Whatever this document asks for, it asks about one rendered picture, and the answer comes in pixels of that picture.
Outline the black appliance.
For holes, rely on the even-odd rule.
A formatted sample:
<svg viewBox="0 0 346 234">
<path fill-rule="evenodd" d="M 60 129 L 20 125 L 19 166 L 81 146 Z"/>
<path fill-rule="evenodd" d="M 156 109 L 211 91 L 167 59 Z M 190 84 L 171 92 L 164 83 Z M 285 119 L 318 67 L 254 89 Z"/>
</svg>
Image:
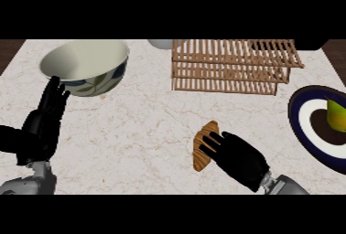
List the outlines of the black appliance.
<svg viewBox="0 0 346 234">
<path fill-rule="evenodd" d="M 292 42 L 254 42 L 251 43 L 251 48 L 258 50 L 288 50 L 289 48 L 295 48 L 297 50 L 318 50 L 325 44 L 326 39 L 294 39 Z"/>
</svg>

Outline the blue and white round placemat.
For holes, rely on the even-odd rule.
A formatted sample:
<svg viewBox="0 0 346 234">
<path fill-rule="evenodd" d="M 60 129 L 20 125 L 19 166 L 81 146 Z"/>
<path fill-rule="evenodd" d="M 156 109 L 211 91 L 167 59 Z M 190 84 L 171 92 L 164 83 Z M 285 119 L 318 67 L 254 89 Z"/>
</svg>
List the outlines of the blue and white round placemat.
<svg viewBox="0 0 346 234">
<path fill-rule="evenodd" d="M 300 88 L 289 98 L 288 119 L 291 130 L 316 160 L 346 175 L 346 133 L 335 131 L 326 122 L 326 101 L 346 109 L 346 93 L 325 86 Z"/>
</svg>

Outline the pale grey round object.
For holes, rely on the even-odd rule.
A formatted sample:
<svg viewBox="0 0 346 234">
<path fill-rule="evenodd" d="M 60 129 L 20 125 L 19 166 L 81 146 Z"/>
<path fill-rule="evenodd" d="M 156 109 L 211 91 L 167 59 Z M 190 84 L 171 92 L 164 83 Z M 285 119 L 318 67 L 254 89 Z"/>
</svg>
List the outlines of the pale grey round object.
<svg viewBox="0 0 346 234">
<path fill-rule="evenodd" d="M 171 49 L 173 40 L 171 39 L 149 39 L 149 44 L 158 49 Z"/>
</svg>

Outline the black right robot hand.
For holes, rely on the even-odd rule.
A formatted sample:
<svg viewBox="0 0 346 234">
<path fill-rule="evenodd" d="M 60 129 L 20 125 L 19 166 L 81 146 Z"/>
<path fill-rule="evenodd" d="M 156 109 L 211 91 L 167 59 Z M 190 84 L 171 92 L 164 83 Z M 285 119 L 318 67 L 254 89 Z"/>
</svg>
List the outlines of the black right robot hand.
<svg viewBox="0 0 346 234">
<path fill-rule="evenodd" d="M 202 137 L 198 149 L 213 159 L 226 174 L 253 191 L 260 188 L 260 181 L 269 172 L 269 166 L 260 151 L 235 134 L 210 132 Z"/>
</svg>

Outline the cream bowl with leaf print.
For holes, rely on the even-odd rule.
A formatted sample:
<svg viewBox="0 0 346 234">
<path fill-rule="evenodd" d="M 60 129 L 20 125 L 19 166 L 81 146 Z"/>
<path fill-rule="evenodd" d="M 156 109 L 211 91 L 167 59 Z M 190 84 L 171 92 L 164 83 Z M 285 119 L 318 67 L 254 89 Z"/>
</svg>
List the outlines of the cream bowl with leaf print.
<svg viewBox="0 0 346 234">
<path fill-rule="evenodd" d="M 130 49 L 119 39 L 78 39 L 54 48 L 40 61 L 40 72 L 59 77 L 65 90 L 93 97 L 112 90 L 124 76 Z"/>
</svg>

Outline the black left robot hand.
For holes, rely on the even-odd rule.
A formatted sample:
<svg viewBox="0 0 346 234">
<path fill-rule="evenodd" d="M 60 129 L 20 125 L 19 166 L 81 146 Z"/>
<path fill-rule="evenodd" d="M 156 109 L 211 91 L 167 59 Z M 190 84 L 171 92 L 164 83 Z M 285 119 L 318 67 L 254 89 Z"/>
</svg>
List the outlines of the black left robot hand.
<svg viewBox="0 0 346 234">
<path fill-rule="evenodd" d="M 0 125 L 0 151 L 16 154 L 17 165 L 48 161 L 54 155 L 69 95 L 59 77 L 53 76 L 41 93 L 38 108 L 29 112 L 22 128 Z"/>
</svg>

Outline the wooden tiered shelf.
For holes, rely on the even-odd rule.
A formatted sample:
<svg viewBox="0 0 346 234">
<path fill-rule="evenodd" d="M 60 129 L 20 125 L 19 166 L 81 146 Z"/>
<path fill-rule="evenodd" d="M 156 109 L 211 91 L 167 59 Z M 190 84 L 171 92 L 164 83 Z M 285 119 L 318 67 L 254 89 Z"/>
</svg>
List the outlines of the wooden tiered shelf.
<svg viewBox="0 0 346 234">
<path fill-rule="evenodd" d="M 301 69 L 292 39 L 174 39 L 171 90 L 275 95 Z"/>
</svg>

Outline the green yellow bell pepper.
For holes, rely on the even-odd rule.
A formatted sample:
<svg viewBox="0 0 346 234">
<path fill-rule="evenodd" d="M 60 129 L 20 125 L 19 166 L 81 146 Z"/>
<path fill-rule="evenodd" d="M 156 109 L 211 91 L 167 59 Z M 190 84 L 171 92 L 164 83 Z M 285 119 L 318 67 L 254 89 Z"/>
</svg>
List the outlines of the green yellow bell pepper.
<svg viewBox="0 0 346 234">
<path fill-rule="evenodd" d="M 346 133 L 346 108 L 331 99 L 326 100 L 326 122 L 335 131 Z"/>
</svg>

